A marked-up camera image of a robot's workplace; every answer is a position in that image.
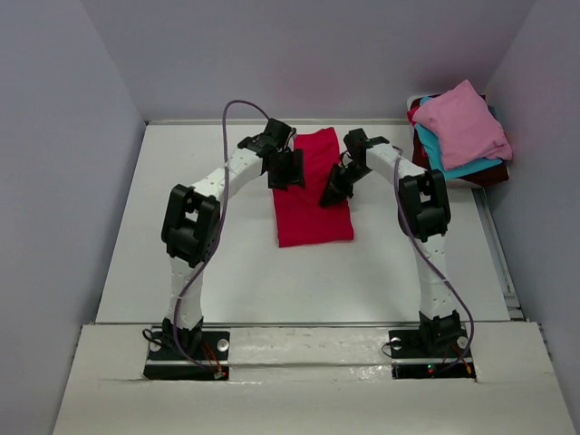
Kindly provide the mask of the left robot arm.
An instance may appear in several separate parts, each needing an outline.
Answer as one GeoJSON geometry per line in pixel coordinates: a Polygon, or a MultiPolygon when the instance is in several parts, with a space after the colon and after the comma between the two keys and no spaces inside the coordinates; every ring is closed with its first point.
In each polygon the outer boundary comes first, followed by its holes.
{"type": "Polygon", "coordinates": [[[305,186],[304,153],[294,149],[294,137],[294,128],[270,118],[261,133],[227,152],[220,168],[169,193],[161,240],[170,258],[171,297],[162,336],[179,357],[192,362],[202,342],[203,274],[218,249],[228,201],[264,174],[271,189],[305,186]]]}

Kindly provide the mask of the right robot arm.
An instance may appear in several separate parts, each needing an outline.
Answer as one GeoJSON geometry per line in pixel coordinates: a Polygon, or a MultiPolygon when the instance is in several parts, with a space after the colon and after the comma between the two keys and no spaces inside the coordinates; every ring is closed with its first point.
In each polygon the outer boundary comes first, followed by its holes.
{"type": "Polygon", "coordinates": [[[455,295],[446,277],[445,236],[451,213],[445,178],[402,156],[386,138],[369,138],[365,131],[349,131],[346,151],[333,164],[318,205],[338,205],[353,196],[354,184],[375,172],[391,182],[397,218],[412,245],[420,280],[420,323],[391,338],[399,358],[441,358],[464,335],[455,295]]]}

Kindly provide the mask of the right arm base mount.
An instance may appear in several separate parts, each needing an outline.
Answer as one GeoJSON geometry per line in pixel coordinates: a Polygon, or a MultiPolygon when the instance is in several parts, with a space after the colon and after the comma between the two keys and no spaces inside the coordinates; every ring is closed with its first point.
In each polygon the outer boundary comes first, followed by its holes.
{"type": "Polygon", "coordinates": [[[471,351],[466,351],[465,332],[435,350],[428,350],[414,329],[389,331],[381,351],[391,361],[394,380],[477,378],[471,351]]]}

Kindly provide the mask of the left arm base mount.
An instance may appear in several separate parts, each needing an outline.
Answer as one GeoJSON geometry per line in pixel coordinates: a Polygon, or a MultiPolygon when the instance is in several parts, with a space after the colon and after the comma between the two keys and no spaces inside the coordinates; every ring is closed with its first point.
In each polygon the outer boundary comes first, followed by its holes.
{"type": "Polygon", "coordinates": [[[191,356],[172,344],[160,327],[145,328],[148,342],[143,377],[150,381],[225,382],[229,379],[230,331],[208,330],[191,356]]]}

